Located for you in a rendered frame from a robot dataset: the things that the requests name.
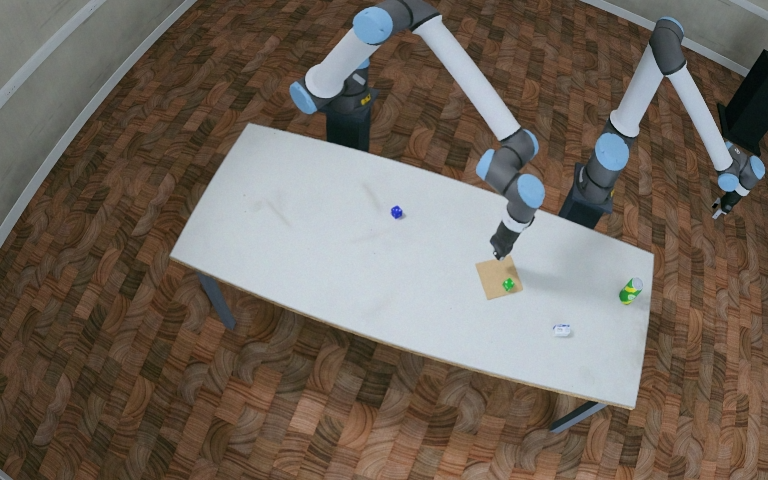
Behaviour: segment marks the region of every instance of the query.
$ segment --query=table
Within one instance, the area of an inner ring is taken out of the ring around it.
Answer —
[[[395,220],[390,208],[404,216]],[[331,326],[437,360],[579,397],[561,431],[632,409],[645,351],[653,254],[540,211],[512,251],[523,291],[487,300],[475,269],[506,199],[432,172],[248,125],[171,259]],[[623,305],[640,277],[645,292]],[[571,324],[567,338],[555,324]]]

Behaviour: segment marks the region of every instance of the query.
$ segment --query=wooden floor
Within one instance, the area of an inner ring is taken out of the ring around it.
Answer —
[[[200,0],[100,106],[0,250],[2,469],[15,479],[768,479],[768,189],[710,218],[714,172],[666,80],[598,227],[656,256],[635,410],[608,408],[555,435],[548,424],[578,400],[231,291],[239,324],[224,330],[169,252],[248,122],[323,138],[324,117],[299,113],[288,86],[370,5]],[[577,0],[438,8],[538,136],[526,171],[557,212],[650,32]],[[714,113],[741,79],[686,54]],[[374,153],[487,188],[474,169],[491,132],[418,37],[382,46],[371,78]]]

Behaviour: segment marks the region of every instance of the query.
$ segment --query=brown square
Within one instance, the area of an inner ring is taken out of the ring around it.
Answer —
[[[515,262],[509,255],[504,257],[504,260],[488,260],[475,264],[475,268],[477,268],[477,274],[480,275],[480,283],[483,284],[485,297],[488,300],[511,295],[523,289],[523,283],[517,275]],[[504,285],[502,285],[504,280],[508,278],[515,282],[515,286],[510,291],[504,290]]]

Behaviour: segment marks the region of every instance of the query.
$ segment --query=gray wall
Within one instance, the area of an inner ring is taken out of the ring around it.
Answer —
[[[11,0],[11,3],[38,1],[43,3],[42,0]],[[74,0],[59,3],[76,4]],[[45,158],[106,81],[182,3],[182,0],[107,0],[0,108],[0,221],[7,217]],[[74,14],[78,10],[74,7],[69,11]],[[66,22],[60,20],[57,22],[62,25]],[[30,42],[38,42],[38,32],[31,30],[34,25],[16,28],[17,35],[28,35]],[[0,44],[7,45],[4,38]],[[9,56],[5,47],[0,55],[2,64]]]
[[[749,0],[768,8],[768,0]],[[685,36],[716,53],[752,68],[768,49],[768,20],[727,0],[608,0],[645,19],[674,17]]]
[[[0,86],[88,0],[0,0]]]

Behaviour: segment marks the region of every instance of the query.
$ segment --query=green can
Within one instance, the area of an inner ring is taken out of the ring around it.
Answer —
[[[627,282],[627,285],[619,292],[619,300],[624,305],[629,305],[642,291],[643,281],[635,277]]]

